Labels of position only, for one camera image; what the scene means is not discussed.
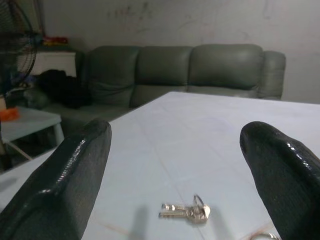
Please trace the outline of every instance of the table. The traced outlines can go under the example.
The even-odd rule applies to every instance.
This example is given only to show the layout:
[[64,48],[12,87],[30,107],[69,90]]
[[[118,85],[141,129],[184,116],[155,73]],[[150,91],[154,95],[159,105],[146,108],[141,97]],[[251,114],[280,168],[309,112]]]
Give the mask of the table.
[[[83,240],[247,240],[276,233],[239,137],[264,121],[320,156],[320,105],[191,93],[168,93],[114,121],[111,150]],[[4,208],[49,155],[0,176]],[[211,206],[207,224],[159,219],[162,203]]]
[[54,128],[57,145],[62,143],[64,133],[60,124],[60,115],[21,106],[17,108],[20,115],[18,119],[1,123],[2,140],[4,143],[36,133],[51,126]]

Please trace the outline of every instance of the gray sofa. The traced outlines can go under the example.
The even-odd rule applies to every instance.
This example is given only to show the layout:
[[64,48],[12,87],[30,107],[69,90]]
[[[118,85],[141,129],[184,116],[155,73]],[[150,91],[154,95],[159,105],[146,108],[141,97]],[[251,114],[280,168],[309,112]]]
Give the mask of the gray sofa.
[[[66,135],[94,118],[111,121],[171,91],[280,100],[286,57],[253,44],[101,46],[87,54],[82,68],[93,105],[36,104],[61,115]],[[41,98],[38,92],[30,102]]]

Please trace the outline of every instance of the sofa backrest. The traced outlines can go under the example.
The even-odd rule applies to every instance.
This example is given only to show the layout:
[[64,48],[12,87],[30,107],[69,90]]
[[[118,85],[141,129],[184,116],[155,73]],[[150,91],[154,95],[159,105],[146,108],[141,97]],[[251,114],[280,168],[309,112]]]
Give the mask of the sofa backrest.
[[102,46],[85,65],[96,103],[138,107],[171,91],[280,99],[286,57],[254,44]]

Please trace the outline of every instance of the white table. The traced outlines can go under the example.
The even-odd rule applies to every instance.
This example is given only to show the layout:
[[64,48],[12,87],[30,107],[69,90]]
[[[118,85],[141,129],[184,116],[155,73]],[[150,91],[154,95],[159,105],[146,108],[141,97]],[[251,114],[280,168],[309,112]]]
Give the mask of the white table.
[[18,112],[18,119],[1,123],[3,142],[11,142],[51,126],[54,128],[57,145],[64,140],[60,115],[25,107],[18,107]]
[[[171,92],[114,121],[83,240],[247,240],[275,233],[242,155],[251,121],[272,124],[320,156],[320,105]],[[0,208],[47,155],[0,176]],[[211,206],[205,226],[158,219],[161,204]]]

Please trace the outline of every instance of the bunch of keys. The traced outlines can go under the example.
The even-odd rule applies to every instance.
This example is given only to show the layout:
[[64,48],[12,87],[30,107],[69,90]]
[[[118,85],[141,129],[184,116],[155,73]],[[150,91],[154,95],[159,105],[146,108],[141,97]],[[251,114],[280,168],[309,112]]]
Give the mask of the bunch of keys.
[[192,224],[205,224],[211,211],[198,195],[194,195],[192,206],[162,204],[162,209],[159,218],[183,218]]

